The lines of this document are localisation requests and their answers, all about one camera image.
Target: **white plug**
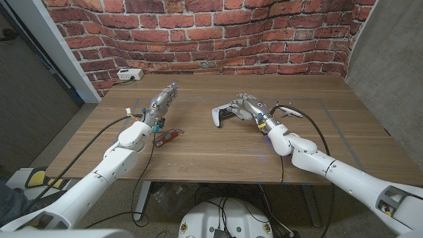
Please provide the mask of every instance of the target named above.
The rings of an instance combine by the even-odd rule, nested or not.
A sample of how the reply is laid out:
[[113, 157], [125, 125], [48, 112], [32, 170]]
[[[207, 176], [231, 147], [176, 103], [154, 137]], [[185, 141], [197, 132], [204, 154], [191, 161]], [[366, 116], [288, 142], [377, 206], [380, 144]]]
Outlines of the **white plug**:
[[120, 69], [118, 77], [120, 80], [129, 80], [134, 77], [135, 80], [140, 80], [144, 76], [142, 69]]

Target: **table leg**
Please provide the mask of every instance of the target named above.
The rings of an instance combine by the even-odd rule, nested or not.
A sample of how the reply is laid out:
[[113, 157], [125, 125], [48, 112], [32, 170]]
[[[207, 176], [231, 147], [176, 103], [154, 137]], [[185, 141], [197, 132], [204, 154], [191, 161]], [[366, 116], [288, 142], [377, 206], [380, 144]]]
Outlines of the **table leg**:
[[[145, 203], [147, 202], [148, 192], [150, 190], [151, 181], [144, 181], [141, 187], [141, 192], [139, 192], [137, 206], [135, 212], [144, 212]], [[141, 214], [134, 214], [134, 219], [136, 221], [141, 220]]]
[[305, 203], [307, 205], [307, 209], [309, 210], [311, 224], [316, 228], [321, 227], [322, 221], [320, 219], [319, 210], [317, 209], [316, 198], [313, 193], [313, 189], [310, 185], [301, 185], [301, 191], [303, 191]]

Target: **robotic arm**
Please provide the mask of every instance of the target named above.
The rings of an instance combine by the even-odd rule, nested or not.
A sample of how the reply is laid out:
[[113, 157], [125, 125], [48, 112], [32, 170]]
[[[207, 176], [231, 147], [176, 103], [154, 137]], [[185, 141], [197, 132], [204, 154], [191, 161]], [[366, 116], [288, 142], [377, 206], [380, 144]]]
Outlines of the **robotic arm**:
[[53, 204], [15, 219], [4, 225], [0, 231], [19, 229], [73, 229], [82, 217], [116, 179], [133, 169], [138, 161], [138, 153], [145, 148], [145, 139], [158, 130], [160, 118], [178, 95], [178, 86], [173, 83], [164, 88], [151, 101], [145, 113], [144, 122], [135, 122], [124, 130], [118, 141], [106, 150], [103, 160], [87, 176], [68, 190]]
[[[336, 160], [319, 151], [314, 142], [301, 138], [297, 134], [287, 134], [288, 129], [272, 116], [264, 102], [246, 93], [238, 96], [241, 99], [233, 100], [226, 107], [220, 107], [219, 110], [231, 112], [241, 120], [255, 119], [260, 131], [264, 135], [267, 134], [272, 141], [278, 155], [292, 154], [294, 166], [321, 175], [333, 182], [365, 204], [396, 234], [402, 235], [423, 229], [422, 188], [380, 180]], [[242, 104], [246, 110], [233, 106], [235, 103]], [[301, 116], [289, 108], [282, 107], [281, 109], [287, 114]]]

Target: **black cable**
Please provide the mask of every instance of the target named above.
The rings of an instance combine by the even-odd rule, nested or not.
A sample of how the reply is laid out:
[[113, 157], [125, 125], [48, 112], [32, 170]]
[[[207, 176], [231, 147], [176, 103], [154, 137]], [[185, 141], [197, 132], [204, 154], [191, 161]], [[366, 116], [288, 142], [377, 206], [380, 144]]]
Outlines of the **black cable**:
[[94, 226], [94, 225], [97, 225], [98, 223], [102, 223], [102, 222], [104, 222], [104, 221], [106, 221], [106, 220], [108, 220], [108, 219], [112, 219], [112, 218], [115, 218], [115, 217], [117, 217], [117, 216], [121, 216], [121, 215], [124, 215], [124, 214], [141, 214], [141, 215], [143, 215], [143, 216], [147, 217], [147, 219], [148, 219], [147, 223], [146, 223], [146, 224], [144, 224], [144, 225], [142, 225], [141, 227], [145, 227], [146, 225], [148, 225], [148, 224], [150, 223], [150, 218], [149, 218], [147, 215], [145, 215], [145, 214], [143, 214], [143, 213], [141, 213], [141, 212], [121, 212], [121, 213], [119, 213], [119, 214], [116, 214], [116, 215], [110, 216], [110, 217], [108, 217], [108, 218], [101, 219], [100, 221], [96, 221], [96, 222], [94, 222], [94, 223], [92, 223], [92, 224], [90, 224], [90, 225], [86, 226], [84, 229], [88, 229], [88, 228], [90, 228], [90, 227], [92, 227], [92, 226]]
[[121, 85], [121, 84], [124, 84], [124, 83], [129, 83], [130, 81], [133, 81], [134, 79], [135, 79], [135, 77], [131, 76], [131, 78], [128, 79], [127, 81], [123, 81], [123, 82], [120, 82], [120, 83], [114, 83], [112, 86]]
[[[155, 139], [156, 139], [156, 133], [154, 132], [154, 136], [153, 136], [153, 148], [151, 148], [150, 159], [148, 160], [147, 165], [146, 165], [146, 166], [145, 166], [145, 168], [144, 168], [144, 171], [141, 173], [141, 176], [139, 176], [139, 179], [138, 179], [137, 183], [135, 184], [134, 191], [132, 192], [131, 209], [134, 207], [134, 196], [135, 196], [135, 190], [137, 189], [138, 183], [139, 183], [139, 181], [141, 180], [141, 177], [144, 175], [145, 171], [147, 170], [148, 165], [150, 164], [151, 158], [153, 157], [153, 151], [154, 151], [154, 141], [155, 141]], [[134, 217], [133, 217], [133, 216], [132, 216], [132, 221], [134, 222], [134, 224], [135, 224], [136, 226], [138, 226], [138, 227], [142, 227], [142, 226], [139, 226], [139, 225], [138, 225], [137, 221], [134, 219]]]
[[28, 210], [33, 207], [33, 205], [35, 205], [35, 203], [37, 203], [41, 197], [43, 197], [43, 195], [45, 195], [45, 193], [47, 191], [49, 191], [49, 189], [51, 189], [51, 187], [53, 187], [53, 185], [56, 184], [56, 182], [62, 178], [62, 176], [72, 167], [72, 165], [80, 158], [80, 156], [88, 149], [88, 147], [94, 142], [94, 140], [97, 139], [97, 137], [99, 137], [101, 135], [101, 133], [103, 133], [107, 128], [111, 127], [112, 125], [120, 122], [121, 120], [125, 120], [126, 118], [129, 118], [129, 116], [124, 116], [121, 117], [117, 120], [115, 120], [114, 122], [110, 123], [109, 125], [105, 126], [99, 133], [97, 133], [97, 135], [91, 139], [91, 141], [77, 154], [77, 156], [75, 156], [75, 158], [73, 158], [73, 160], [66, 166], [66, 168], [59, 174], [59, 176], [57, 176], [54, 181], [52, 183], [50, 183], [47, 188], [45, 188], [35, 199], [33, 199], [31, 201], [31, 203], [29, 203], [29, 205], [27, 205], [27, 207], [25, 209], [22, 210], [22, 212], [19, 214], [19, 216], [17, 216], [15, 219], [24, 216]]
[[[307, 118], [307, 119], [308, 119], [308, 120], [312, 123], [312, 125], [315, 127], [315, 129], [316, 129], [317, 133], [319, 133], [319, 136], [320, 136], [320, 138], [322, 139], [323, 145], [325, 146], [325, 149], [326, 149], [326, 154], [330, 156], [329, 148], [328, 148], [328, 145], [327, 145], [327, 143], [326, 143], [325, 137], [323, 136], [322, 132], [320, 131], [320, 129], [319, 129], [319, 127], [316, 125], [316, 123], [313, 121], [313, 119], [311, 119], [311, 117], [309, 117], [306, 113], [304, 113], [304, 112], [302, 112], [302, 111], [300, 111], [300, 110], [298, 110], [298, 109], [296, 109], [296, 108], [294, 108], [294, 107], [292, 107], [292, 106], [286, 106], [286, 105], [274, 106], [274, 107], [272, 108], [272, 110], [270, 111], [270, 113], [273, 115], [273, 113], [275, 112], [275, 110], [276, 110], [277, 108], [280, 108], [280, 107], [289, 108], [289, 109], [291, 109], [291, 110], [294, 110], [294, 111], [296, 111], [296, 112], [300, 113], [300, 114], [301, 114], [301, 115], [303, 115], [304, 117], [306, 117], [306, 118]], [[323, 231], [323, 233], [322, 233], [322, 235], [321, 235], [321, 238], [325, 237], [325, 235], [326, 235], [326, 233], [327, 233], [327, 231], [328, 231], [328, 229], [329, 229], [329, 225], [330, 225], [330, 222], [331, 222], [331, 220], [332, 220], [332, 215], [333, 215], [333, 210], [334, 210], [334, 203], [335, 203], [335, 185], [334, 185], [333, 183], [331, 183], [331, 187], [332, 187], [332, 200], [330, 201], [330, 211], [329, 211], [329, 216], [328, 216], [328, 222], [327, 222], [327, 224], [326, 224], [325, 230]]]

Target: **red brick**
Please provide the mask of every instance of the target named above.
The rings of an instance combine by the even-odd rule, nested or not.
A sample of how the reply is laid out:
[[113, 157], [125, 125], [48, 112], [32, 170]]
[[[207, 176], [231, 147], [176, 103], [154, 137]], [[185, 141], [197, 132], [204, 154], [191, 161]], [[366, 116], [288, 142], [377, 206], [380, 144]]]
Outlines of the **red brick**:
[[138, 17], [137, 16], [122, 16], [122, 15], [99, 15], [98, 16], [104, 26], [112, 28], [137, 28]]
[[315, 49], [316, 42], [288, 42], [286, 44], [286, 52], [307, 52]]
[[64, 24], [64, 26], [66, 27], [67, 33], [70, 36], [80, 35], [80, 34], [83, 34], [85, 31], [84, 26], [82, 26], [79, 23], [69, 23], [69, 24]]
[[97, 50], [81, 50], [79, 53], [84, 57], [86, 60], [95, 60], [100, 59]]
[[265, 74], [273, 74], [278, 72], [278, 66], [277, 65], [267, 65], [264, 66], [264, 73]]
[[196, 52], [192, 53], [192, 60], [221, 60], [225, 57], [225, 52]]
[[66, 42], [71, 49], [103, 45], [103, 42], [101, 42], [98, 36], [67, 38]]
[[103, 34], [111, 38], [116, 38], [116, 35], [114, 34], [112, 30], [107, 29], [97, 23], [86, 22], [85, 28], [87, 29], [87, 32], [91, 34]]
[[67, 36], [66, 30], [65, 30], [65, 29], [64, 29], [61, 25], [56, 24], [56, 26], [57, 26], [57, 28], [58, 28], [58, 30], [60, 31], [60, 34], [61, 34], [62, 36]]
[[273, 25], [273, 28], [285, 28], [288, 27], [288, 20], [289, 17], [276, 17], [275, 23]]
[[369, 16], [371, 11], [371, 7], [362, 7], [360, 10], [360, 13], [358, 13], [358, 16], [356, 17], [357, 20], [365, 21], [367, 17]]
[[269, 15], [269, 8], [257, 8], [252, 12], [252, 20], [262, 20]]
[[339, 50], [346, 52], [348, 50], [348, 42], [347, 41], [334, 41], [331, 50]]
[[336, 25], [341, 22], [342, 13], [328, 13], [326, 14], [326, 24]]
[[344, 15], [342, 16], [342, 20], [341, 20], [341, 24], [342, 25], [351, 25], [351, 12], [349, 13], [344, 13]]
[[254, 36], [249, 36], [249, 44], [253, 46], [255, 44], [261, 43], [262, 41], [262, 34], [257, 34]]
[[240, 26], [226, 26], [225, 27], [225, 37], [237, 37], [241, 35]]
[[250, 21], [251, 10], [232, 10], [215, 13], [214, 24], [216, 25], [227, 25], [227, 24], [239, 24]]
[[157, 26], [156, 16], [140, 16], [139, 20], [144, 28], [156, 28]]
[[306, 71], [307, 71], [307, 64], [279, 65], [278, 73], [296, 74], [296, 73], [305, 73]]
[[194, 25], [194, 17], [187, 15], [159, 16], [162, 28], [189, 27]]
[[320, 72], [322, 69], [323, 63], [309, 63], [307, 71], [309, 72]]
[[185, 30], [171, 30], [171, 41], [185, 41]]
[[86, 16], [88, 17], [88, 19], [90, 21], [93, 21], [93, 22], [95, 22], [97, 24], [101, 24], [100, 20], [97, 17], [97, 14], [94, 14], [94, 13], [92, 13], [90, 11], [84, 11], [84, 13], [86, 14]]
[[356, 0], [356, 3], [360, 5], [373, 5], [375, 2], [376, 0]]
[[249, 34], [257, 34], [269, 30], [272, 27], [272, 20], [264, 22], [245, 24], [241, 27], [241, 36]]
[[191, 40], [208, 40], [222, 37], [221, 28], [188, 29], [187, 32]]
[[72, 53], [75, 56], [75, 58], [77, 58], [77, 60], [81, 60], [81, 56], [79, 55], [79, 52], [78, 51], [74, 51]]
[[122, 0], [103, 0], [104, 10], [109, 13], [123, 13], [124, 5]]
[[294, 40], [311, 40], [313, 39], [315, 31], [311, 30], [295, 30], [295, 36], [293, 37]]
[[64, 7], [68, 5], [67, 0], [44, 0], [47, 6]]
[[345, 76], [344, 65], [341, 63], [325, 63], [322, 66], [323, 72], [338, 72], [342, 76]]
[[257, 46], [251, 46], [248, 48], [241, 49], [242, 56], [251, 56], [260, 53], [266, 53], [269, 51], [269, 45], [267, 44], [259, 44]]
[[136, 61], [136, 60], [128, 60], [128, 65], [130, 67], [134, 67], [138, 69], [154, 69], [154, 65], [152, 63]]
[[285, 49], [285, 43], [271, 43], [270, 53], [282, 53]]
[[172, 52], [182, 52], [182, 51], [197, 51], [197, 43], [178, 43], [178, 44], [167, 44], [166, 50]]
[[65, 8], [65, 9], [50, 9], [48, 13], [52, 17], [54, 22], [67, 22], [71, 20], [88, 20], [84, 11], [76, 8]]
[[288, 54], [265, 54], [258, 57], [260, 63], [287, 63]]
[[200, 64], [196, 62], [190, 63], [170, 63], [169, 67], [171, 69], [198, 69], [200, 68]]
[[347, 32], [347, 26], [318, 28], [315, 31], [315, 38], [342, 38]]
[[213, 41], [199, 42], [198, 49], [200, 50], [213, 50]]
[[127, 67], [128, 64], [126, 63], [126, 60], [121, 59], [121, 58], [114, 58], [114, 63], [118, 66], [118, 67]]
[[316, 50], [329, 50], [331, 40], [319, 40], [316, 45]]
[[226, 52], [226, 58], [227, 59], [240, 56], [239, 50], [227, 50], [225, 52]]
[[290, 63], [302, 63], [304, 59], [304, 54], [290, 54], [289, 62]]
[[100, 72], [100, 73], [95, 73], [94, 75], [97, 78], [97, 80], [110, 79], [110, 75], [108, 74], [107, 71]]
[[165, 8], [167, 13], [182, 13], [184, 12], [184, 3], [182, 0], [165, 1]]
[[196, 26], [210, 26], [212, 25], [212, 15], [209, 13], [206, 14], [196, 14]]
[[332, 61], [333, 52], [309, 52], [304, 56], [304, 62], [310, 61]]
[[140, 53], [129, 52], [129, 55], [131, 57], [131, 60], [144, 60], [144, 56]]
[[125, 0], [127, 13], [164, 13], [161, 0]]
[[148, 44], [148, 51], [150, 52], [164, 52], [165, 47], [163, 47], [163, 44]]
[[296, 28], [316, 28], [322, 25], [324, 19], [325, 16], [319, 14], [293, 16], [289, 18], [289, 26]]
[[318, 13], [322, 9], [323, 0], [305, 0], [304, 13]]
[[131, 33], [127, 30], [116, 30], [114, 33], [121, 40], [131, 40]]
[[166, 61], [172, 62], [174, 60], [173, 54], [154, 54], [154, 53], [145, 53], [144, 59], [147, 61]]
[[195, 13], [222, 11], [222, 0], [185, 0], [185, 7]]
[[263, 34], [263, 41], [289, 40], [293, 38], [292, 29], [272, 30]]
[[323, 1], [322, 12], [351, 11], [354, 7], [353, 1], [329, 0]]
[[176, 53], [175, 56], [177, 61], [191, 61], [189, 53]]
[[154, 63], [154, 66], [157, 70], [169, 70], [169, 65], [167, 63]]
[[80, 6], [84, 9], [102, 12], [103, 8], [101, 7], [100, 0], [72, 0], [73, 4]]
[[337, 52], [333, 57], [333, 61], [340, 62], [340, 63], [347, 63], [348, 56], [345, 52]]
[[141, 42], [168, 42], [167, 30], [133, 30], [132, 37]]
[[104, 44], [106, 46], [114, 46], [116, 47], [116, 43], [114, 42], [113, 39], [109, 38], [109, 37], [104, 37], [102, 36], [101, 39], [103, 40]]
[[139, 51], [139, 52], [148, 51], [146, 44], [140, 44], [135, 42], [116, 42], [116, 45], [121, 50]]
[[244, 38], [236, 38], [230, 40], [216, 40], [214, 43], [215, 49], [228, 49], [232, 47], [239, 47], [239, 46], [246, 46], [247, 45], [247, 37]]
[[240, 9], [243, 5], [243, 0], [225, 0], [226, 9]]
[[302, 8], [302, 2], [299, 0], [288, 1], [283, 3], [275, 3], [270, 8], [270, 17], [276, 15], [286, 15], [300, 13]]
[[263, 67], [241, 67], [237, 68], [239, 75], [263, 74]]
[[218, 67], [237, 66], [237, 65], [243, 65], [243, 64], [244, 64], [243, 58], [225, 59], [225, 60], [217, 62]]
[[96, 70], [102, 70], [102, 69], [116, 68], [116, 66], [114, 65], [113, 59], [81, 63], [81, 67], [84, 71], [96, 71]]

